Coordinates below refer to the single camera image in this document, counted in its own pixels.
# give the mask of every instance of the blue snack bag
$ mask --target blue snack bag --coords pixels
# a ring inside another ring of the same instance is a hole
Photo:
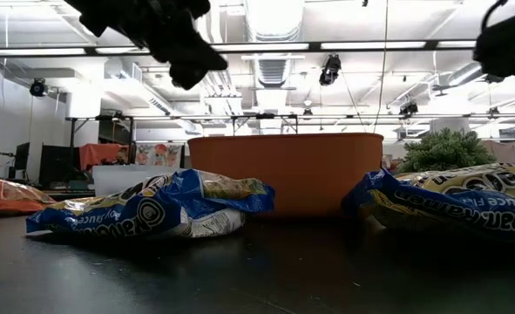
[[[156,176],[115,195],[61,201],[26,220],[27,232],[93,236],[220,236],[244,213],[274,209],[274,190],[256,179],[186,170]]]
[[[393,177],[364,176],[343,199],[346,213],[366,210],[382,225],[458,232],[515,242],[515,165],[491,164]]]

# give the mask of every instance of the black table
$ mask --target black table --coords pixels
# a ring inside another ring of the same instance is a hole
[[[0,313],[515,313],[515,246],[322,221],[84,242],[2,218]]]
[[[69,191],[69,190],[43,190],[44,194],[50,196],[54,201],[66,201],[77,198],[94,197],[94,191]]]

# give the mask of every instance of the poster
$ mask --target poster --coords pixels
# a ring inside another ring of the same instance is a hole
[[[135,164],[180,167],[181,144],[137,144]]]

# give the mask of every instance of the orange bowl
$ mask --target orange bowl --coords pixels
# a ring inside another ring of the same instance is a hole
[[[379,169],[383,136],[373,133],[209,137],[189,140],[193,168],[256,178],[276,191],[273,217],[339,215],[366,172]]]

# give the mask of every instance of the monitor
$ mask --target monitor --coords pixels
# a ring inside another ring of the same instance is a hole
[[[78,147],[42,146],[38,181],[43,187],[49,187],[52,182],[69,182],[84,177],[80,174],[80,169]]]
[[[15,170],[26,170],[29,161],[30,143],[24,143],[17,146],[15,151]]]

